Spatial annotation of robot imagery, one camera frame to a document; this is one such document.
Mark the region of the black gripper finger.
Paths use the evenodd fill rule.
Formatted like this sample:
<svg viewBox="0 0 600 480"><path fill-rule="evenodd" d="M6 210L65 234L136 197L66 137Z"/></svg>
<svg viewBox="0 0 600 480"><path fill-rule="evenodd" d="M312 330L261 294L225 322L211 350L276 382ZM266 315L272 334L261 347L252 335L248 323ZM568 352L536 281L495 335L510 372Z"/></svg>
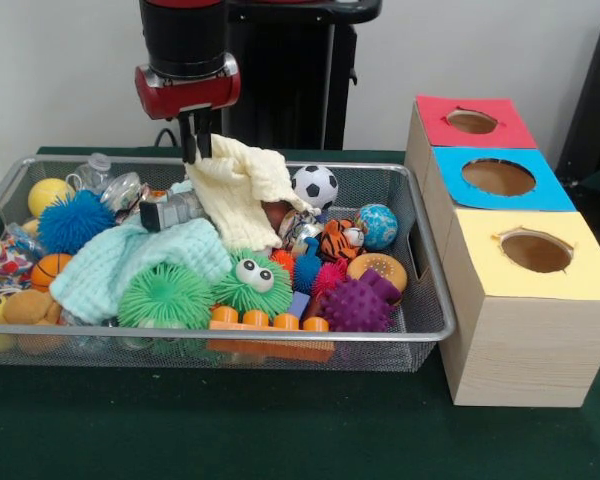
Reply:
<svg viewBox="0 0 600 480"><path fill-rule="evenodd" d="M210 107L195 112L195 136L201 158L212 157L212 117L213 112Z"/></svg>
<svg viewBox="0 0 600 480"><path fill-rule="evenodd" d="M182 159L185 164L194 164L196 160L196 139L191 129L191 114L181 112L178 115Z"/></svg>

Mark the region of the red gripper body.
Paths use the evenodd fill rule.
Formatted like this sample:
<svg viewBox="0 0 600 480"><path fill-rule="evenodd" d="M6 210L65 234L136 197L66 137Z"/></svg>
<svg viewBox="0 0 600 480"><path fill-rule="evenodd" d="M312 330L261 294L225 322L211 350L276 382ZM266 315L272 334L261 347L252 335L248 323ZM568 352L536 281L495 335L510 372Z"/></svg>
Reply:
<svg viewBox="0 0 600 480"><path fill-rule="evenodd" d="M226 53L222 68L207 77L171 79L149 65L135 69L134 83L144 112L153 120L172 119L182 112L234 105L241 91L241 77L235 57Z"/></svg>

